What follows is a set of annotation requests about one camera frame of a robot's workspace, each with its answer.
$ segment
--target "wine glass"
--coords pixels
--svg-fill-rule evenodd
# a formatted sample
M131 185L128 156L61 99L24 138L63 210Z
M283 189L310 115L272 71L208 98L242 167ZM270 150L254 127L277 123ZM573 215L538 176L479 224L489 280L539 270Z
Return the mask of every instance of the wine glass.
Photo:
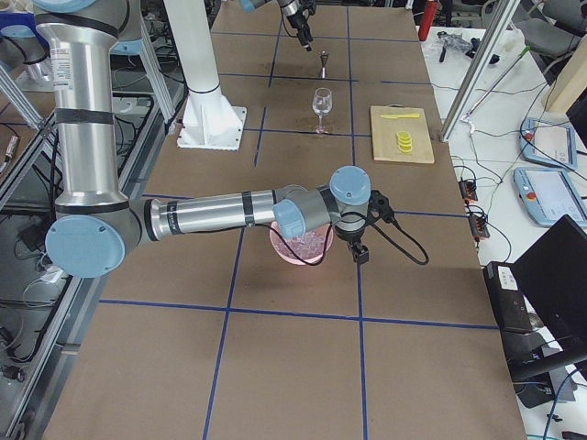
M318 115L318 127L316 133L326 133L326 128L322 125L322 118L332 110L332 92L324 87L316 89L314 99L312 100L312 109Z

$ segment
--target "white table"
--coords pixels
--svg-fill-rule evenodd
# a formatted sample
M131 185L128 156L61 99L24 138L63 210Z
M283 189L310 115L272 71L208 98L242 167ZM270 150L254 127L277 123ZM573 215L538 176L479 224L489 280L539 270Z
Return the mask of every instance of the white table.
M449 112L450 106L457 94L466 71L469 69L471 59L464 53L448 51L444 62L439 62L441 44L436 37L437 33L444 30L448 33L460 33L466 40L471 38L482 38L483 29L456 29L432 27L428 41L422 43L422 51L425 55L426 66L430 81L435 86L435 96L440 116L444 118ZM524 37L518 30L508 30L498 43L495 53L501 56L501 60L486 69L482 80L477 84L480 89L486 89L495 81L499 74L509 66L515 57L524 48ZM471 121L476 130L500 135L519 129L526 114L530 117L541 118L544 121L563 122L568 118L565 115L554 115L544 113L544 106L541 102L542 95L548 92L548 87L543 87L545 80L532 57L527 54L505 79L497 87L499 91L519 92L527 89L534 89L517 94L492 93L474 113ZM467 109L481 97L482 91L475 92ZM534 98L540 94L528 113L528 108ZM518 158L519 135L511 133L503 137L490 137L482 133L472 135L479 164L475 161L475 151L471 143L470 128L468 125L458 123L455 131L449 139L450 152L453 155L455 165L465 165L471 168L477 178L498 178L486 167L499 176L503 176L504 183L497 187L489 179L478 181L477 194L479 205L486 212L489 211L489 222L498 227L507 235L512 243L512 253L508 261L515 261L523 254L547 229L537 226L528 216L526 208L519 200L517 190L513 181L513 170L519 166L533 166L522 158ZM581 140L577 137L577 148L585 150ZM455 169L457 177L461 173L464 179L471 176L471 172L463 169ZM579 172L587 175L587 157L579 156ZM571 179L580 195L587 195L587 181L584 181L572 174ZM479 248L479 261L482 265L492 260L504 260L508 254L507 242L495 230L490 229L491 238L483 240ZM546 340L552 339L548 331L543 335ZM582 381L579 374L573 376L575 381ZM579 387L575 392L577 402L559 403L555 414L562 417L560 423L551 423L548 435L562 438L561 431L574 431L587 434L587 388ZM550 411L551 403L546 403L537 408L528 410L521 403L519 404L526 432L530 435L542 435L546 423L546 414Z

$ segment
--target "bowl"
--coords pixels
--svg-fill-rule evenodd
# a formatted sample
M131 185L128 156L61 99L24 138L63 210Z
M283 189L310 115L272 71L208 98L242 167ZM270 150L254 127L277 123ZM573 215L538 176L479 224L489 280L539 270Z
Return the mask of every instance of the bowl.
M281 233L277 222L271 223L271 227ZM293 249L293 251L308 263L316 263L322 257L324 252L324 240L326 239L329 225L320 226L310 232L306 232L302 236L296 236L291 239L285 239L285 242ZM330 231L327 241L327 251L332 246L334 231ZM280 238L271 230L269 230L269 240L282 259L288 263L297 266L303 266L304 263L294 257L289 249L283 244Z

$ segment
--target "black monitor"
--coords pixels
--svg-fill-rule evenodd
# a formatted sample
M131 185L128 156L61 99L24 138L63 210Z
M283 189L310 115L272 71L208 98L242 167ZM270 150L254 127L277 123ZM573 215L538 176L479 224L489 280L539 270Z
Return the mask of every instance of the black monitor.
M564 215L513 265L519 290L558 340L562 351L544 350L510 365L514 382L566 365L587 368L587 234Z

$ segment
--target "blue joint cap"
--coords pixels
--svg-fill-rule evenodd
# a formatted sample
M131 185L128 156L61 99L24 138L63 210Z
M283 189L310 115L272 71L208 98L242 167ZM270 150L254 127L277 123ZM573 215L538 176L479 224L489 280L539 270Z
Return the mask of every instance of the blue joint cap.
M247 13L255 10L255 5L250 0L240 0L240 7Z
M143 41L135 39L134 41L119 41L110 50L112 55L139 55L143 50Z
M93 5L97 0L33 0L33 5L48 12L70 14Z
M117 268L125 244L108 223L90 215L67 215L57 220L45 237L53 263L75 277L96 278Z
M305 234L305 220L302 211L289 199L281 200L273 206L275 220L282 231L283 238L299 237Z
M338 201L360 206L371 197L371 180L361 168L348 165L339 168L332 175L330 191Z
M0 34L3 37L9 37L11 39L30 39L36 38L35 33L30 29L30 27L25 25L12 25L3 27L0 30Z

